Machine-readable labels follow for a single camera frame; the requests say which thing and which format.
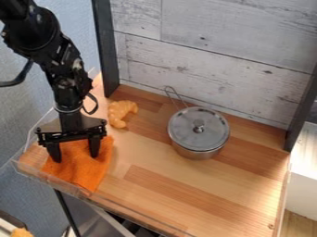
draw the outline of pot handle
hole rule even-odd
[[[177,108],[177,110],[180,110],[180,108],[176,105],[175,100],[174,100],[173,98],[171,98],[171,95],[170,95],[171,93],[176,94],[176,96],[178,97],[178,99],[179,99],[180,101],[182,101],[183,105],[184,105],[185,107],[188,107],[187,103],[186,103],[186,102],[182,99],[182,97],[176,92],[176,90],[175,90],[173,87],[171,87],[170,85],[166,85],[166,86],[164,87],[164,92],[165,92],[165,94],[171,99],[172,103],[173,103],[174,106]]]

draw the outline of pot lid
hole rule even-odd
[[[170,137],[192,151],[210,151],[225,144],[229,125],[220,114],[205,107],[188,107],[174,114],[169,122]]]

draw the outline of cable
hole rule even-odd
[[[16,79],[12,81],[0,81],[0,87],[14,86],[24,82],[32,66],[33,66],[33,60],[29,59],[28,62],[25,64],[23,70],[19,73]]]

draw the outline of lid knob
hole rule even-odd
[[[203,119],[201,119],[201,118],[195,119],[193,123],[194,123],[194,132],[195,133],[201,133],[205,130],[204,129],[205,122]]]

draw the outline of wooden surface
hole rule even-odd
[[[280,237],[316,237],[317,221],[285,211]]]
[[[108,100],[99,97],[95,117],[107,117]],[[115,147],[108,175],[88,201],[173,236],[274,236],[289,154],[285,132],[225,115],[231,137],[211,160],[178,156],[166,127],[176,112],[164,96],[122,85],[111,100],[135,101],[128,129],[108,126]],[[43,165],[46,151],[34,144],[20,161]]]

